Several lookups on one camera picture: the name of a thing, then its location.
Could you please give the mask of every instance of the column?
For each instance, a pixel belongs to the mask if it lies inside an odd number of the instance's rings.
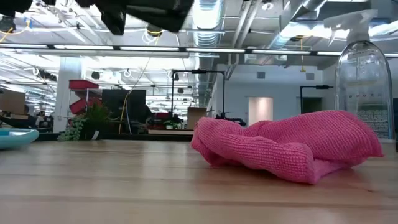
[[[69,80],[83,79],[81,58],[62,57],[57,81],[57,102],[55,103],[54,133],[64,131],[67,125],[69,105],[78,97],[69,90]]]

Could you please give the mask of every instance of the table surface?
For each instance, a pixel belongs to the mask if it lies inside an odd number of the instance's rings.
[[[211,168],[185,142],[37,142],[0,152],[2,224],[397,223],[398,159],[316,186]]]

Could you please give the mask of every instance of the cloth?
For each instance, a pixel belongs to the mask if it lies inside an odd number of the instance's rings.
[[[383,156],[371,128],[346,111],[260,121],[246,129],[230,121],[201,118],[191,146],[213,166],[268,170],[282,179],[308,184],[368,157]]]

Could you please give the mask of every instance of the clear plastic spray bottle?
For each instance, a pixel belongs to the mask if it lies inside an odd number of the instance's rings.
[[[379,139],[395,140],[390,68],[369,38],[369,22],[376,16],[377,10],[365,10],[324,21],[332,29],[331,41],[337,30],[349,30],[336,66],[336,109],[358,116]]]

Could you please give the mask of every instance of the green plant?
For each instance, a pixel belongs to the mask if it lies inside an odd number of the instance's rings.
[[[62,133],[59,141],[77,141],[80,134],[87,130],[100,130],[106,127],[109,121],[109,112],[103,105],[93,104],[87,108],[87,112],[72,118],[72,124],[64,133]]]
[[[81,130],[87,119],[83,115],[78,115],[72,118],[71,121],[71,125],[58,137],[59,141],[77,141],[80,139]]]
[[[109,121],[109,111],[105,106],[94,103],[87,109],[85,118],[90,128],[103,128]]]

